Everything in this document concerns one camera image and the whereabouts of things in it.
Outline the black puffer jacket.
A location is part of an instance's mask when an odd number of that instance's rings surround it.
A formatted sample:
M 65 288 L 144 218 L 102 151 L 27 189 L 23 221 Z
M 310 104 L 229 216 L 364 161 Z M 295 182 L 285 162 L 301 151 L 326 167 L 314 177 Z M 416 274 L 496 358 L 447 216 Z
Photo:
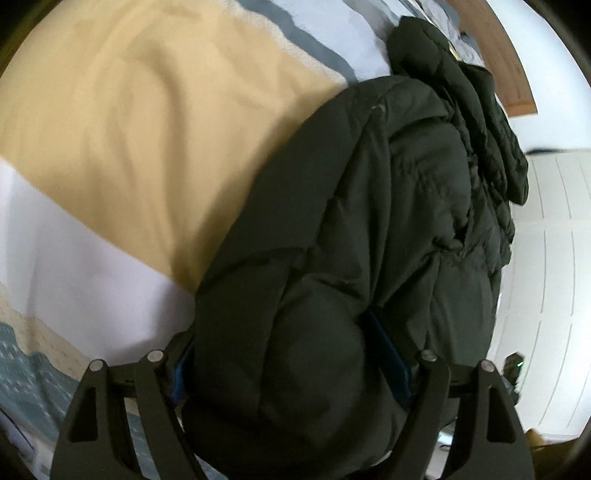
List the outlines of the black puffer jacket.
M 418 350 L 489 349 L 528 162 L 484 68 L 404 18 L 392 72 L 259 171 L 176 368 L 197 456 L 231 479 L 341 479 L 401 434 Z

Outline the white wardrobe doors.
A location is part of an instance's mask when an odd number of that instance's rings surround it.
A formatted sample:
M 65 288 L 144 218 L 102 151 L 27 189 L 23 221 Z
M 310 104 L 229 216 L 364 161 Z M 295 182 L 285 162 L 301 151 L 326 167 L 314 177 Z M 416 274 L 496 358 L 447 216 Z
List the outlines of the white wardrobe doors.
M 488 359 L 524 361 L 517 413 L 544 442 L 540 479 L 587 479 L 565 460 L 590 419 L 590 153 L 531 155 L 529 197 L 512 209 L 516 236 L 504 269 Z

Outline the striped duvet cover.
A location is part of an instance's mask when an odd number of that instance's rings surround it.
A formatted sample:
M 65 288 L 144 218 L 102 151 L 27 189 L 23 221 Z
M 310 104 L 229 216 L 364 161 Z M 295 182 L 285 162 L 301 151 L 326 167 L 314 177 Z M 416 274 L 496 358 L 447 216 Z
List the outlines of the striped duvet cover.
M 1 76 L 1 296 L 51 376 L 131 363 L 195 294 L 259 171 L 359 79 L 403 14 L 482 56 L 435 1 L 61 1 Z

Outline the wooden headboard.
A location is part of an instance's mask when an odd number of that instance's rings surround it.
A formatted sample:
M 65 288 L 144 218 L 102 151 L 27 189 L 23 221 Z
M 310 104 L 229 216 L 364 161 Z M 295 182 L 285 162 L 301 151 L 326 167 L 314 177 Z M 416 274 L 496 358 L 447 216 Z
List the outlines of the wooden headboard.
M 450 0 L 448 4 L 459 14 L 460 28 L 475 38 L 507 115 L 510 118 L 536 115 L 538 109 L 522 62 L 489 3 Z

